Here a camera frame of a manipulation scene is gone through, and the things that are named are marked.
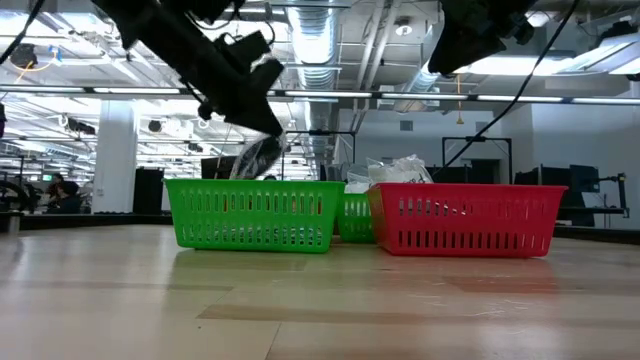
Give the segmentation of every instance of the table surface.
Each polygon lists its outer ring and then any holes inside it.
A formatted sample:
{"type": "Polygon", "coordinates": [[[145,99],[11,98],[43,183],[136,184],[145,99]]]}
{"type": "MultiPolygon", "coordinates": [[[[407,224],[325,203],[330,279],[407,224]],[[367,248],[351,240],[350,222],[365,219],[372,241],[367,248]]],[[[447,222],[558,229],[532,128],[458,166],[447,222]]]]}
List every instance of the table surface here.
{"type": "Polygon", "coordinates": [[[168,226],[0,238],[4,359],[640,359],[640,248],[544,259],[181,249],[168,226]]]}

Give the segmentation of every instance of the plastic basket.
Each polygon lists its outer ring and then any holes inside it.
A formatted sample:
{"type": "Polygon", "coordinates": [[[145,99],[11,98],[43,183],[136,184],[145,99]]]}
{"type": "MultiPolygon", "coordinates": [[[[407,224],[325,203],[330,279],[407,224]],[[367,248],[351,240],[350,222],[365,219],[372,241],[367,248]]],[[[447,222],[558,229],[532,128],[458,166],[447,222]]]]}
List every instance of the plastic basket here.
{"type": "Polygon", "coordinates": [[[366,194],[344,194],[338,206],[338,228],[344,242],[374,243],[371,210],[366,194]]]}
{"type": "Polygon", "coordinates": [[[549,252],[565,187],[378,184],[376,241],[393,255],[534,257],[549,252]]]}
{"type": "Polygon", "coordinates": [[[323,253],[341,182],[167,180],[178,245],[323,253]]]}

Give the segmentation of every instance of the exposed ceiling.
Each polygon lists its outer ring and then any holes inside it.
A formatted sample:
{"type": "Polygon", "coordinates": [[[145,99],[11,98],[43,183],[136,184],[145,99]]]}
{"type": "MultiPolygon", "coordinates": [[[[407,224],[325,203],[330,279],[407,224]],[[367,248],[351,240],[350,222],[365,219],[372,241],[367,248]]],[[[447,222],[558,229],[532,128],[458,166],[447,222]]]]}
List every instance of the exposed ceiling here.
{"type": "MultiPolygon", "coordinates": [[[[4,50],[14,36],[22,29],[26,19],[23,1],[3,1],[0,3],[0,50],[4,50]]],[[[138,43],[130,52],[122,49],[117,27],[109,19],[101,19],[95,7],[88,0],[51,1],[55,5],[40,14],[31,25],[23,43],[36,45],[35,53],[38,65],[35,71],[23,72],[9,61],[0,71],[0,84],[19,83],[24,85],[69,85],[69,86],[137,86],[137,87],[178,87],[179,76],[162,60],[156,57],[144,44],[138,43]]],[[[337,72],[335,89],[352,90],[357,83],[361,60],[365,56],[366,39],[371,31],[382,37],[386,25],[385,16],[389,15],[391,2],[383,11],[378,29],[370,29],[375,23],[373,15],[378,1],[353,1],[350,8],[341,10],[338,33],[338,58],[331,64],[337,72]]],[[[538,36],[546,39],[555,29],[555,20],[562,17],[571,1],[539,1],[529,14],[532,23],[539,27],[538,36]]],[[[597,35],[612,22],[624,16],[637,20],[637,1],[585,1],[572,23],[558,40],[557,50],[570,50],[580,54],[592,48],[597,35]]],[[[260,3],[251,2],[249,7],[259,8],[260,3]]],[[[275,7],[278,14],[284,14],[282,8],[275,7]]],[[[442,14],[438,11],[438,2],[403,1],[397,12],[397,18],[403,18],[411,27],[408,35],[398,35],[391,31],[382,53],[380,66],[373,74],[372,87],[393,86],[395,89],[412,79],[423,67],[428,54],[425,54],[425,35],[431,26],[442,23],[442,14]]],[[[216,22],[214,26],[224,24],[216,22]]],[[[292,47],[292,35],[289,24],[273,22],[276,34],[273,55],[286,70],[275,84],[276,88],[298,89],[298,70],[304,65],[297,63],[292,47]]],[[[215,39],[223,32],[246,35],[260,30],[265,38],[271,31],[264,22],[231,21],[218,31],[205,31],[215,39]]],[[[536,44],[531,49],[536,52],[536,44]]],[[[439,78],[435,87],[443,93],[483,93],[512,95],[522,83],[523,76],[482,75],[463,73],[454,79],[439,78]]],[[[628,82],[624,76],[608,74],[576,75],[563,77],[535,77],[527,94],[539,96],[615,96],[626,89],[628,82]]],[[[86,97],[33,96],[9,93],[2,100],[6,105],[6,133],[16,136],[39,138],[75,138],[63,126],[67,118],[73,118],[95,127],[99,131],[100,101],[86,97]]],[[[258,133],[239,127],[231,127],[214,118],[211,122],[198,119],[195,100],[157,100],[136,99],[137,111],[141,119],[140,145],[138,147],[139,165],[163,167],[168,176],[193,176],[199,172],[200,158],[220,154],[235,155],[242,148],[240,142],[249,142],[259,136],[258,133]],[[149,131],[150,121],[165,124],[159,133],[149,131]],[[207,140],[202,152],[190,151],[186,144],[169,143],[171,139],[189,138],[193,141],[207,140]]],[[[351,107],[352,103],[340,102],[341,107],[351,107]]],[[[372,102],[368,111],[374,112],[376,104],[372,102]]],[[[308,130],[305,122],[305,106],[301,102],[272,102],[271,107],[288,130],[308,130]]],[[[493,111],[496,105],[465,103],[464,110],[493,111]]],[[[456,102],[442,102],[430,110],[448,112],[458,108],[456,102]]],[[[288,178],[313,178],[319,159],[313,148],[319,146],[318,140],[306,135],[288,136],[293,148],[286,156],[285,175],[288,178]]],[[[332,142],[324,141],[326,152],[331,152],[332,142]]],[[[30,171],[53,171],[66,166],[74,169],[78,179],[90,179],[94,166],[95,142],[54,142],[41,140],[5,142],[5,154],[23,154],[33,157],[28,164],[30,171]]],[[[5,170],[15,172],[18,164],[15,160],[0,163],[5,170]]],[[[280,164],[272,174],[279,174],[280,164]]]]}

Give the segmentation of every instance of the pillar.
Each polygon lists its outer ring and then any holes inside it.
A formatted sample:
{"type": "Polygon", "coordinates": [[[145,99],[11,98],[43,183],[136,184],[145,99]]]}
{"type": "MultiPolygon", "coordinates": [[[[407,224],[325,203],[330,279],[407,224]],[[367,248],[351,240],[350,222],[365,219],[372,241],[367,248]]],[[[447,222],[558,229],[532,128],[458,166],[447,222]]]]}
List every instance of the pillar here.
{"type": "Polygon", "coordinates": [[[133,210],[138,124],[132,101],[102,101],[93,185],[94,213],[133,210]]]}

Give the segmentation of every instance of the red basket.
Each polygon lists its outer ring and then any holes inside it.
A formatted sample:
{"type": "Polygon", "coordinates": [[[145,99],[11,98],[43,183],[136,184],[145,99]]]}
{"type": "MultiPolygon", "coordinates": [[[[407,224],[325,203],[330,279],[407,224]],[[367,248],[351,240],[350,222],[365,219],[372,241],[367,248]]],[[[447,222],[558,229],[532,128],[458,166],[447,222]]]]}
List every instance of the red basket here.
{"type": "Polygon", "coordinates": [[[378,184],[376,241],[393,255],[534,257],[549,252],[563,186],[378,184]]]}

